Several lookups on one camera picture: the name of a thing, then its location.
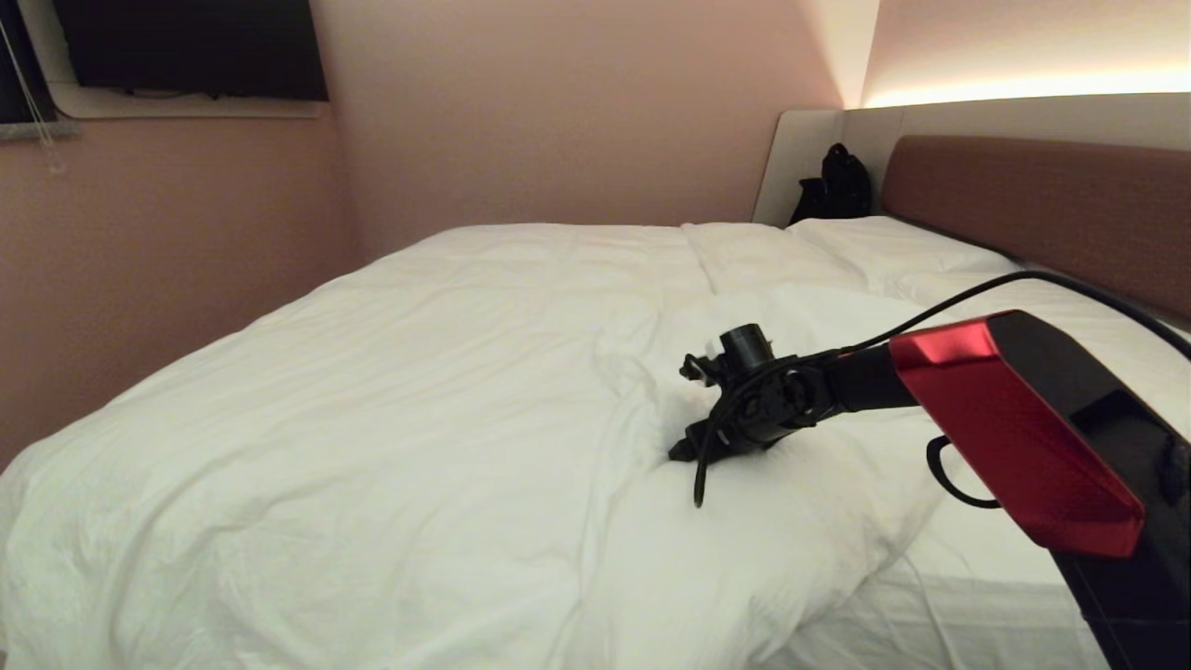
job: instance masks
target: wall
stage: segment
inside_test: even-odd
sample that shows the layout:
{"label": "wall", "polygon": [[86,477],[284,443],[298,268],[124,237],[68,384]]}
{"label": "wall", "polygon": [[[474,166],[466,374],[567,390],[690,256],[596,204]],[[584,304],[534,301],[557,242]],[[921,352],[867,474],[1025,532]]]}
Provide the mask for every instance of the wall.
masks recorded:
{"label": "wall", "polygon": [[842,108],[840,70],[859,95],[865,58],[823,44],[868,42],[858,7],[871,32],[875,0],[316,1],[368,253],[475,223],[747,220],[781,112]]}
{"label": "wall", "polygon": [[842,109],[790,109],[778,120],[754,223],[786,226],[803,196],[799,181],[823,171],[823,156],[843,136]]}
{"label": "wall", "polygon": [[0,144],[0,468],[360,264],[335,121],[96,121]]}
{"label": "wall", "polygon": [[863,106],[1191,90],[1187,0],[883,0]]}

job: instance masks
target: headboard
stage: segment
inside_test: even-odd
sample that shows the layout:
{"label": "headboard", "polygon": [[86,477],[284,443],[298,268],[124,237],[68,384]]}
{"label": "headboard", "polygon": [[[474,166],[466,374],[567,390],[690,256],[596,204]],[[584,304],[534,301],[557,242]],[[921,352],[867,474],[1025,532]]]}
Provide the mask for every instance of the headboard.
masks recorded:
{"label": "headboard", "polygon": [[883,205],[1191,318],[1191,151],[906,136]]}

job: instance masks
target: wall-mounted television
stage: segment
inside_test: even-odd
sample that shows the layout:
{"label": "wall-mounted television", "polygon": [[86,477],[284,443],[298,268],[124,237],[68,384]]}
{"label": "wall-mounted television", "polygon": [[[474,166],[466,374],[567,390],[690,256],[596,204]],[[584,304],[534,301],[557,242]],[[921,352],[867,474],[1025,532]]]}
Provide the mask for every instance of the wall-mounted television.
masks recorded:
{"label": "wall-mounted television", "polygon": [[80,86],[326,100],[308,0],[54,0]]}

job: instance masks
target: bag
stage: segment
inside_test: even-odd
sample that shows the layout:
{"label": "bag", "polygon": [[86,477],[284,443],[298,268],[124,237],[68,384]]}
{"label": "bag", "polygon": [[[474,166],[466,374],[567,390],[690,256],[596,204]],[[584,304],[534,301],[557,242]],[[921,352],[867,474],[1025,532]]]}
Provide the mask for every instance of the bag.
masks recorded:
{"label": "bag", "polygon": [[823,176],[803,179],[803,196],[790,225],[805,218],[860,218],[872,213],[873,186],[868,170],[843,144],[823,158]]}

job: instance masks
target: black cable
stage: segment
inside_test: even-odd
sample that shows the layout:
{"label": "black cable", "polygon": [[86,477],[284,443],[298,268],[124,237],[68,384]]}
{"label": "black cable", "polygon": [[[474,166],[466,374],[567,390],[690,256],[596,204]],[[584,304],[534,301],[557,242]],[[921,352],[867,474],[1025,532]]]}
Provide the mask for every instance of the black cable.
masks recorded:
{"label": "black cable", "polygon": [[960,302],[962,302],[965,300],[974,298],[975,295],[979,295],[980,293],[984,293],[986,290],[991,290],[992,288],[996,288],[998,286],[1003,286],[1003,284],[1009,283],[1011,281],[1019,281],[1022,278],[1039,278],[1039,280],[1042,280],[1042,281],[1049,281],[1050,283],[1056,283],[1059,286],[1062,286],[1064,288],[1067,288],[1070,290],[1074,290],[1074,292],[1077,292],[1077,293],[1079,293],[1081,295],[1085,295],[1085,296],[1091,298],[1091,299],[1093,299],[1093,300],[1096,300],[1098,302],[1108,305],[1108,306],[1112,307],[1114,309],[1123,313],[1124,315],[1131,318],[1133,320],[1140,323],[1141,325],[1143,325],[1147,330],[1149,330],[1154,334],[1158,334],[1158,337],[1161,338],[1164,343],[1166,343],[1167,345],[1174,347],[1180,355],[1183,355],[1183,358],[1185,358],[1189,362],[1191,362],[1191,343],[1187,343],[1183,338],[1179,338],[1179,334],[1177,332],[1174,332],[1173,330],[1171,330],[1162,321],[1160,321],[1156,318],[1149,315],[1148,313],[1141,311],[1140,308],[1130,305],[1129,302],[1127,302],[1127,301],[1117,298],[1116,295],[1112,295],[1111,293],[1106,293],[1104,290],[1100,290],[1099,288],[1096,288],[1093,286],[1089,286],[1087,283],[1084,283],[1083,281],[1077,281],[1074,278],[1070,278],[1070,277],[1062,276],[1060,274],[1053,274],[1053,273],[1049,273],[1049,271],[1040,271],[1040,270],[1036,270],[1036,269],[1028,269],[1028,270],[1014,271],[1014,273],[1010,273],[1010,274],[1005,274],[1005,275],[998,276],[996,278],[990,278],[989,281],[985,281],[984,283],[980,283],[978,286],[973,286],[972,288],[968,288],[967,290],[964,290],[961,293],[956,293],[955,295],[953,295],[953,296],[943,300],[942,302],[939,302],[937,305],[930,307],[929,309],[927,309],[927,311],[919,313],[918,315],[911,318],[910,320],[903,323],[902,325],[898,325],[897,327],[894,327],[892,330],[888,330],[887,332],[881,332],[880,334],[878,334],[878,337],[872,338],[869,340],[865,340],[863,343],[860,343],[859,345],[853,345],[850,347],[844,347],[843,350],[840,350],[840,353],[841,355],[850,355],[853,352],[859,352],[860,350],[867,350],[868,347],[872,347],[874,345],[879,345],[879,344],[884,343],[885,340],[888,340],[890,338],[894,337],[894,334],[898,334],[900,332],[904,332],[904,331],[913,327],[915,325],[918,325],[923,320],[927,320],[928,318],[937,314],[939,312],[942,312],[942,311],[948,309],[948,308],[950,308],[950,307],[953,307],[953,306],[955,306],[955,305],[958,305],[958,303],[960,303]]}
{"label": "black cable", "polygon": [[694,508],[703,507],[703,496],[707,489],[707,447],[711,446],[711,434],[703,437],[703,450],[699,451],[699,463],[694,467]]}
{"label": "black cable", "polygon": [[930,468],[930,474],[935,476],[935,481],[939,482],[939,486],[962,503],[967,503],[980,509],[1000,509],[1000,503],[998,501],[974,499],[961,491],[959,487],[953,484],[950,478],[947,477],[947,470],[943,469],[942,455],[943,450],[950,444],[952,439],[947,436],[935,438],[927,444],[927,467]]}

